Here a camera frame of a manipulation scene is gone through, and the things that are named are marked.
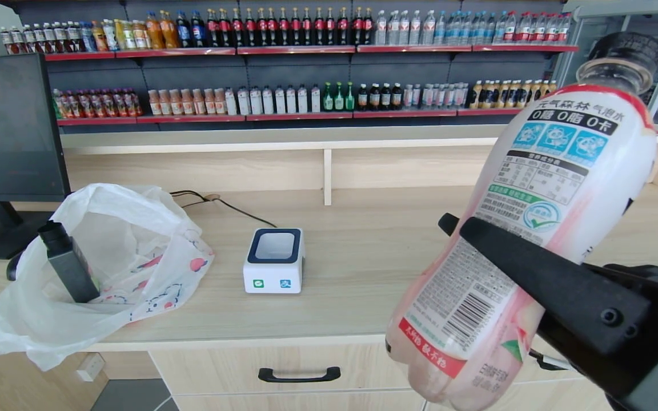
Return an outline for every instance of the white plastic bag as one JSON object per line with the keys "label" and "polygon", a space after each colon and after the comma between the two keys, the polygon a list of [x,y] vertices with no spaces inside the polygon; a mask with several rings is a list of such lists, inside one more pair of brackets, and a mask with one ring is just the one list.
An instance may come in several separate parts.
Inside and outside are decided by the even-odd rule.
{"label": "white plastic bag", "polygon": [[91,184],[52,220],[78,243],[101,295],[73,302],[42,240],[28,245],[17,280],[0,294],[0,354],[24,351],[42,371],[128,323],[181,307],[214,258],[202,230],[159,187]]}

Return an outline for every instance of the nutrition facts table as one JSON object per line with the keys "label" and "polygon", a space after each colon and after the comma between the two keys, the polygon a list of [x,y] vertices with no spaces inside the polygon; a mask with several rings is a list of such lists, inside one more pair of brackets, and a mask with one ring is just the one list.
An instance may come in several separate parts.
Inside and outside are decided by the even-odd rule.
{"label": "nutrition facts table", "polygon": [[577,164],[553,156],[512,150],[504,158],[494,181],[566,206],[587,175],[588,170]]}

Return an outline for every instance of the barcode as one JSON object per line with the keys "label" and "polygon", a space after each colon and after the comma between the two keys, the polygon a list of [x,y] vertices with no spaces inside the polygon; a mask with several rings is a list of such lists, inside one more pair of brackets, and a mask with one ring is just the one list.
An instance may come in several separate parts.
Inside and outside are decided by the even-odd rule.
{"label": "barcode", "polygon": [[491,306],[486,301],[470,293],[443,326],[443,333],[455,338],[455,342],[466,351],[476,339],[490,311]]}

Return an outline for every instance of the pegboard wall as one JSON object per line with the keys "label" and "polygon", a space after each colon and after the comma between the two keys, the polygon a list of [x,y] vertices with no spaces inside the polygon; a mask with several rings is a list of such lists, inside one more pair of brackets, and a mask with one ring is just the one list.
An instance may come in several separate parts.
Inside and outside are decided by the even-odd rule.
{"label": "pegboard wall", "polygon": [[[280,8],[285,7],[288,18],[292,8],[299,8],[300,18],[303,8],[309,7],[311,17],[316,8],[321,7],[324,16],[328,7],[334,10],[334,18],[339,17],[342,7],[347,8],[348,18],[352,18],[357,7],[372,8],[376,18],[379,10],[389,15],[392,10],[420,10],[425,15],[428,10],[446,14],[456,10],[487,11],[501,13],[502,10],[528,11],[536,13],[559,13],[562,5],[559,0],[538,1],[482,1],[482,0],[195,0],[172,2],[165,0],[134,0],[118,2],[98,0],[94,2],[18,2],[15,11],[23,24],[53,21],[101,21],[104,18],[146,19],[149,11],[159,15],[160,10],[169,11],[172,18],[179,10],[191,16],[198,10],[203,18],[207,9],[229,11],[239,8],[243,19],[246,9],[252,8],[254,18],[258,18],[258,8],[272,7],[279,16]],[[294,55],[212,55],[211,57],[169,57],[169,58],[117,58],[107,60],[82,60],[48,62],[50,85],[61,90],[91,88],[131,87],[139,95],[142,105],[148,102],[149,89],[162,88],[218,88],[240,86],[276,86],[286,88],[292,84],[297,88],[305,84],[311,88],[319,84],[323,88],[326,81],[354,83],[356,93],[361,83],[473,83],[476,80],[537,79],[543,77],[547,62],[545,55],[527,52],[503,53],[405,53],[405,54],[294,54]],[[508,118],[469,117],[417,118],[417,119],[347,119],[347,120],[297,120],[297,122],[238,122],[238,123],[191,123],[191,124],[138,124],[114,126],[65,127],[63,133],[81,132],[127,132],[158,130],[221,130],[221,128],[290,128],[290,127],[341,127],[381,126],[381,125],[426,125],[426,124],[469,124],[472,122],[501,123]]]}

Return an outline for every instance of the computer monitor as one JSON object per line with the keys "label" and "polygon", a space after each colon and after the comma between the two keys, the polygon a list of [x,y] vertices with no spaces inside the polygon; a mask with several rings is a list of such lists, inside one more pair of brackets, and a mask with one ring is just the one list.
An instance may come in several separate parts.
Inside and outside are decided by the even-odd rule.
{"label": "computer monitor", "polygon": [[10,201],[62,201],[70,194],[60,133],[40,54],[0,57],[0,259],[37,236],[52,213],[17,213]]}

